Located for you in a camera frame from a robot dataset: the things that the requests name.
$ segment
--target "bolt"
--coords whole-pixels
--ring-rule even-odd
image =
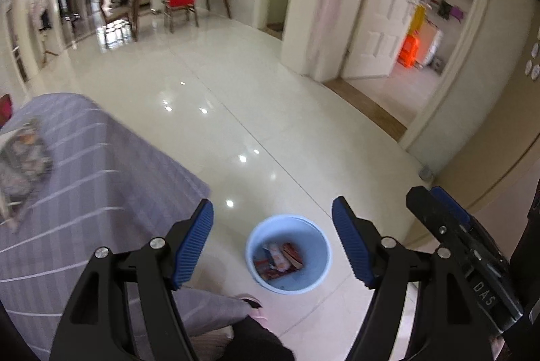
[[[94,252],[94,256],[98,259],[103,259],[109,255],[109,249],[107,247],[100,247]]]
[[[154,238],[150,241],[150,247],[154,250],[159,250],[165,246],[165,240],[163,238]]]
[[[439,248],[437,254],[441,259],[449,259],[452,253],[447,248]]]
[[[398,245],[398,243],[396,242],[394,238],[385,237],[381,239],[381,245],[384,248],[394,248],[396,245]]]

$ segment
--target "white door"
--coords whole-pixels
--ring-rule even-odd
[[[407,35],[418,0],[365,0],[341,76],[388,76]]]

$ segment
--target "bucket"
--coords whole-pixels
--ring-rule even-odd
[[[253,259],[265,258],[263,245],[294,244],[303,268],[275,280],[264,280]],[[330,270],[332,252],[324,232],[313,222],[298,215],[276,215],[261,222],[251,232],[246,244],[246,263],[253,278],[266,289],[278,294],[304,294],[319,286]]]

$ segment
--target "ribbed blue pad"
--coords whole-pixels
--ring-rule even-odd
[[[467,230],[471,228],[471,217],[469,213],[463,209],[448,193],[441,187],[432,188],[429,193],[437,201],[439,201],[450,214],[457,219],[458,223],[464,226]]]
[[[214,206],[208,201],[191,225],[190,231],[176,253],[175,271],[172,276],[176,289],[191,279],[213,224]]]
[[[356,229],[353,220],[349,217],[348,208],[339,198],[332,204],[332,221],[336,227],[341,245],[349,258],[354,276],[362,280],[367,287],[373,287],[375,275],[372,270],[372,259],[365,242]]]

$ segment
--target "beige door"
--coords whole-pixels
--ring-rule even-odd
[[[388,76],[392,71],[418,0],[365,0],[341,76]]]

